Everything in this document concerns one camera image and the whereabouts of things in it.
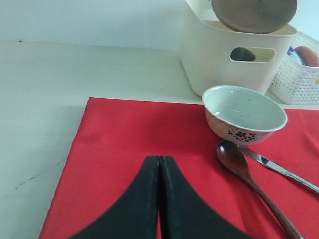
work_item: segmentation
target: white ceramic bowl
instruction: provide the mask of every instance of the white ceramic bowl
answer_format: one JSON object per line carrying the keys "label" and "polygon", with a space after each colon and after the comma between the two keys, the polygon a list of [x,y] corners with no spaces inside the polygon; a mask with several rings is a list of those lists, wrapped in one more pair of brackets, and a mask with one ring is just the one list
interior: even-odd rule
{"label": "white ceramic bowl", "polygon": [[212,131],[235,144],[260,143],[287,124],[287,114],[267,96],[238,86],[217,86],[202,96]]}

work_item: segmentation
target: red placemat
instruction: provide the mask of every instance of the red placemat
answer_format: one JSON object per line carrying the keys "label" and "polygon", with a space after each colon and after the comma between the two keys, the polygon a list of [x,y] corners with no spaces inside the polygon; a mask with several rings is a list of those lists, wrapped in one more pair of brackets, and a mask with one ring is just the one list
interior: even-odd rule
{"label": "red placemat", "polygon": [[[287,126],[251,148],[319,185],[319,111],[287,110]],[[145,156],[172,155],[198,194],[258,239],[286,234],[262,200],[216,159],[203,105],[90,98],[40,239],[67,238],[108,209]],[[307,239],[319,236],[319,198],[248,160],[264,191]]]}

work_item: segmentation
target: table surface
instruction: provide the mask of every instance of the table surface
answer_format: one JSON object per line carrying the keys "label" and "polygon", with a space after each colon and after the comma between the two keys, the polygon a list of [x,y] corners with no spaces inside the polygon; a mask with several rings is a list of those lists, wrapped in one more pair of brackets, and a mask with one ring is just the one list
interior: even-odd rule
{"label": "table surface", "polygon": [[201,104],[176,51],[1,41],[0,80],[3,239],[38,237],[90,96]]}

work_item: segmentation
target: white storage bin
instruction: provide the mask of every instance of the white storage bin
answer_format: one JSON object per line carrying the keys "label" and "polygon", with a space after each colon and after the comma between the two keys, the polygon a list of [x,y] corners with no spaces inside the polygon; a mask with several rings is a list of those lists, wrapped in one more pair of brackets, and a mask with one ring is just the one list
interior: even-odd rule
{"label": "white storage bin", "polygon": [[[301,32],[291,46],[306,46],[319,55],[319,42]],[[285,56],[269,91],[289,105],[319,104],[319,67],[304,66]]]}
{"label": "white storage bin", "polygon": [[[297,31],[287,25],[270,34],[250,34],[226,28],[209,0],[186,0],[181,61],[193,90],[200,96],[217,85],[234,85],[265,94]],[[257,57],[233,61],[231,52],[243,47]]]}

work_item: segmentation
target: metal knife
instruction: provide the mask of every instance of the metal knife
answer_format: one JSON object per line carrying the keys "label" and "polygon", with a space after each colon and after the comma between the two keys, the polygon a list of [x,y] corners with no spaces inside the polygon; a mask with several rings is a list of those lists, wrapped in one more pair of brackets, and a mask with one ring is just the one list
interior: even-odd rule
{"label": "metal knife", "polygon": [[265,166],[266,168],[272,169],[273,171],[276,171],[288,178],[294,179],[295,181],[297,181],[298,183],[306,186],[308,189],[312,190],[313,192],[315,192],[317,195],[319,195],[319,187],[317,187],[316,185],[306,181],[305,179],[297,176],[296,174],[289,172],[287,169],[279,166],[278,164],[270,161],[269,159],[265,158],[264,156],[256,153],[255,151],[246,148],[244,146],[238,146],[239,150],[246,155],[247,157],[255,160],[256,162],[259,162],[261,165]]}

